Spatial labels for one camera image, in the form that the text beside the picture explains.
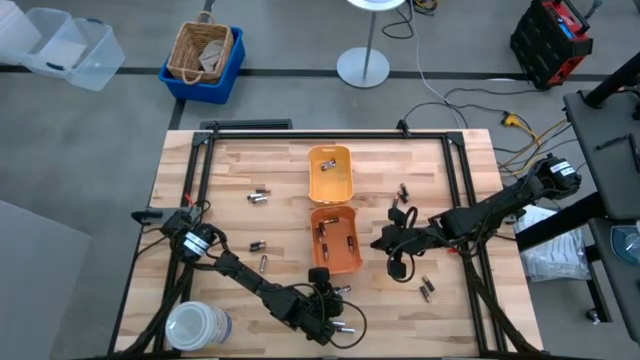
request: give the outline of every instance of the orange plastic container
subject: orange plastic container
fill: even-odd
[[[335,167],[322,171],[322,164]],[[309,198],[317,205],[340,204],[353,197],[351,151],[340,145],[314,146],[309,150]]]
[[[338,219],[338,222],[324,224],[327,234],[319,238],[316,229],[320,223],[329,219]],[[352,208],[332,206],[315,209],[311,213],[311,234],[311,255],[316,267],[326,267],[332,275],[356,272],[362,267],[356,232],[356,211]],[[353,239],[353,251],[349,250],[348,236]],[[326,259],[323,244],[327,245]]]

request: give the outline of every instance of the red tool case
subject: red tool case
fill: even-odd
[[[511,35],[511,49],[538,89],[561,85],[591,54],[587,20],[569,0],[533,0]]]

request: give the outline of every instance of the wicker basket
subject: wicker basket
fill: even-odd
[[[202,14],[208,16],[209,22],[197,22]],[[200,70],[202,66],[198,57],[211,40],[217,39],[224,39],[224,45],[213,72]],[[213,24],[213,15],[210,12],[202,11],[198,14],[196,22],[182,24],[169,57],[167,69],[174,78],[181,78],[188,85],[199,82],[215,84],[222,76],[232,48],[231,29],[226,25]]]

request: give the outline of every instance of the blue crate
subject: blue crate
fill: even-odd
[[[162,70],[158,74],[160,81],[167,84],[171,94],[178,99],[188,99],[195,101],[204,101],[214,104],[226,104],[229,94],[233,88],[233,83],[238,77],[240,65],[244,60],[244,45],[242,44],[242,29],[231,27],[233,35],[233,48],[231,55],[227,60],[220,81],[217,84],[198,83],[195,85],[187,85],[182,79],[175,79],[169,70],[167,70],[167,62],[165,61]]]

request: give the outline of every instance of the gray floor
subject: gray floor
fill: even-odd
[[[159,67],[183,21],[204,0],[130,2],[18,0],[23,10],[56,7],[75,17],[99,18],[114,27],[126,67]],[[525,0],[440,2],[436,16],[419,17],[421,63],[425,71],[518,73],[508,36],[528,6]],[[575,1],[586,9],[590,1]],[[216,18],[245,32],[248,69],[334,69],[340,53],[360,46],[369,15],[344,0],[218,0]],[[398,16],[383,13],[381,26]],[[594,54],[577,69],[606,74],[640,49],[640,15],[631,0],[608,0],[591,21]],[[375,46],[393,70],[416,70],[414,40],[376,33]],[[497,91],[531,88],[522,82],[434,80],[441,93],[455,87]],[[492,96],[456,93],[452,101],[517,112],[540,132],[563,118],[562,95],[594,83],[566,83],[544,93]],[[129,271],[138,227],[129,213],[143,207],[169,125],[174,99],[154,75],[117,75],[100,93],[33,74],[0,73],[0,199],[83,231],[96,239],[83,267],[72,304],[58,335],[56,359],[106,351]],[[180,129],[196,129],[213,119],[291,118],[295,128],[390,128],[416,104],[436,101],[419,80],[390,79],[358,90],[335,78],[241,77],[225,106],[187,102]],[[470,127],[489,128],[494,146],[517,149],[527,135],[505,129],[498,114],[465,109]],[[448,109],[425,106],[408,118],[414,128],[453,128]],[[550,145],[572,139],[567,131]],[[554,150],[578,166],[576,142]],[[498,160],[508,154],[496,153]],[[579,194],[594,190],[585,166]],[[530,285],[545,348],[554,354],[603,359],[640,358],[610,289],[614,322],[591,326],[586,285],[550,282]]]

